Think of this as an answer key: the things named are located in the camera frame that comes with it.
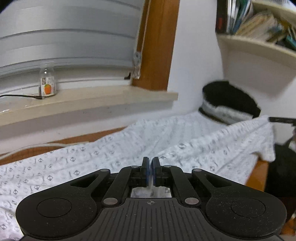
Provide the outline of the books on shelf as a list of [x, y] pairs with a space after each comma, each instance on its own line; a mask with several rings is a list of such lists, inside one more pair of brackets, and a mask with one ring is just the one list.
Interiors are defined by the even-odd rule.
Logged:
[[219, 40], [247, 51], [246, 44], [268, 49], [295, 51], [295, 10], [269, 1], [254, 1], [254, 15], [231, 34], [218, 34]]

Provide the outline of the white patterned garment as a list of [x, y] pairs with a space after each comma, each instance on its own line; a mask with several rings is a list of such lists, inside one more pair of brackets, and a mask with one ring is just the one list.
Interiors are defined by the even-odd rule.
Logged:
[[200, 168], [245, 184], [258, 159], [272, 162], [273, 125], [267, 116], [227, 126], [198, 112], [140, 120], [95, 142], [1, 166], [1, 240], [19, 240], [17, 205], [28, 195], [99, 169], [112, 173], [158, 157], [184, 172]]
[[215, 118], [227, 125], [232, 125], [241, 121], [248, 121], [253, 119], [253, 116], [251, 114], [243, 113], [241, 111], [226, 106], [213, 106], [206, 100], [203, 100], [199, 111], [202, 112], [204, 115]]

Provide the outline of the beige window sill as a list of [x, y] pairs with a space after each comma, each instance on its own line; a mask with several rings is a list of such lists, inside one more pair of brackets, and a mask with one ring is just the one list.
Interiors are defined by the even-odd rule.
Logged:
[[177, 100], [176, 92], [146, 90], [130, 85], [64, 89], [41, 100], [1, 100], [1, 126], [92, 108]]

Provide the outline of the grey window blind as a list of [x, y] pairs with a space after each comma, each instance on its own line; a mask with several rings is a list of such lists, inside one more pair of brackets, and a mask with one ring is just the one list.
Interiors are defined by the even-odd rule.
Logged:
[[54, 67], [132, 68], [144, 1], [13, 1], [1, 12], [1, 76]]

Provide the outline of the glass jar orange label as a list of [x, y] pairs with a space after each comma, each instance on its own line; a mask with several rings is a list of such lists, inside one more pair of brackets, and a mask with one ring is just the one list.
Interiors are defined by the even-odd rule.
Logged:
[[54, 73], [54, 63], [47, 62], [40, 66], [39, 72], [40, 86], [39, 94], [42, 97], [51, 97], [56, 95], [56, 80]]

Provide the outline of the beige wall shelf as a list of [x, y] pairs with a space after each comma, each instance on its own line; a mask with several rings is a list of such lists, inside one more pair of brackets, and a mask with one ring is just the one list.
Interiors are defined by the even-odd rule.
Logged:
[[295, 79], [295, 51], [245, 37], [216, 36], [225, 76], [232, 82], [279, 95]]

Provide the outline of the black folded sweater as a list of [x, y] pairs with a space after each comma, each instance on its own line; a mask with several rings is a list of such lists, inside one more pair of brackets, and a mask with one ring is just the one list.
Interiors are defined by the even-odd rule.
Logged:
[[202, 89], [204, 100], [214, 107], [227, 107], [259, 117], [261, 109], [257, 102], [243, 90], [231, 85], [227, 80], [213, 81]]

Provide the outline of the brown wooden window frame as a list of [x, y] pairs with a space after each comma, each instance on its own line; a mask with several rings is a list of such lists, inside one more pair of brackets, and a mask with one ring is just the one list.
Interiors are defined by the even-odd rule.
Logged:
[[132, 85], [167, 90], [176, 36], [179, 1], [145, 1], [137, 51], [142, 54], [139, 78]]

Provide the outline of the folded white patterned garment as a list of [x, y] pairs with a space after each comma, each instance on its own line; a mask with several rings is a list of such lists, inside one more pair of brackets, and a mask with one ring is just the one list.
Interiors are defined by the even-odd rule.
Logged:
[[253, 119], [253, 116], [251, 114], [243, 113], [241, 111], [226, 106], [213, 106], [206, 100], [203, 100], [199, 111], [202, 112], [204, 115], [215, 118], [227, 125], [232, 125], [241, 121], [248, 121]]

